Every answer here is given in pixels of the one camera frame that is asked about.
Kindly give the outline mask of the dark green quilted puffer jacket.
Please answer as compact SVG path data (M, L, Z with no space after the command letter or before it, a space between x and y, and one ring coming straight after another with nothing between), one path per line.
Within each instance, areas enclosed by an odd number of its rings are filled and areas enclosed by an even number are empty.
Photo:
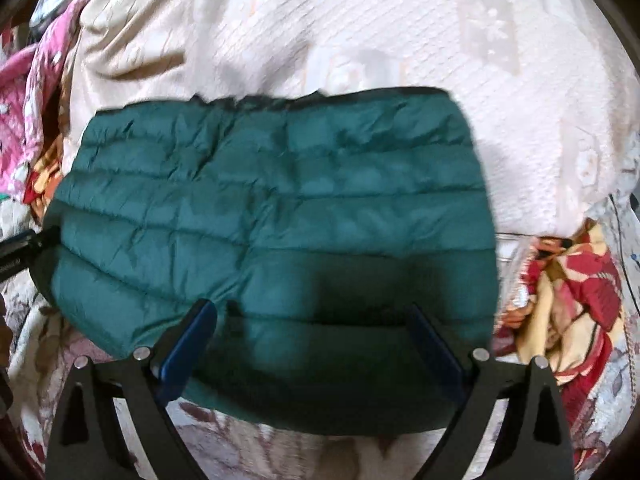
M44 219L32 279L114 358L218 311L186 386L204 408L329 436L446 426L418 306L484 347L496 234L462 111L433 88L102 110Z

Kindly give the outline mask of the red and cream leaf blanket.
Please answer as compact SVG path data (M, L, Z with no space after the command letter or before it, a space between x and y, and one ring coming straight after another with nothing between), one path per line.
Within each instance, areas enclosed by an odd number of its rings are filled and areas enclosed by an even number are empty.
M572 430L579 479L639 475L639 195L616 193L596 215L623 281L625 330ZM44 456L64 378L73 359L104 353L38 294L27 273L1 286L1 352L9 359L14 404L1 422L1 455L24 479L43 476ZM171 404L169 414L212 479L409 479L442 436L328 438L274 430Z

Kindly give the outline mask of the red yellow floral cloth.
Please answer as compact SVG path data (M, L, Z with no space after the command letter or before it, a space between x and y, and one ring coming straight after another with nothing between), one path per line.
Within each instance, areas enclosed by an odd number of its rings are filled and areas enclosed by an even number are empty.
M567 418L600 379L623 328L620 274L601 227L588 219L571 238L536 238L497 316L494 351L524 364L544 356Z

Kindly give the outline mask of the pink penguin print garment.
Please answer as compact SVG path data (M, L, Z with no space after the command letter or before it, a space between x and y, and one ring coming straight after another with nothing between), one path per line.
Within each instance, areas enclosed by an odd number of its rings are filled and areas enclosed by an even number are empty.
M1 193L24 198L43 148L43 112L61 81L79 15L90 0L72 0L35 44L1 65Z

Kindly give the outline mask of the beige patterned quilt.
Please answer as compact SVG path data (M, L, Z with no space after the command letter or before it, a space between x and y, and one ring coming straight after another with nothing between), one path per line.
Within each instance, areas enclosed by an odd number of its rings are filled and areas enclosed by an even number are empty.
M592 0L90 0L67 61L72 162L98 110L150 99L447 90L498 229L570 235L639 174L639 78Z

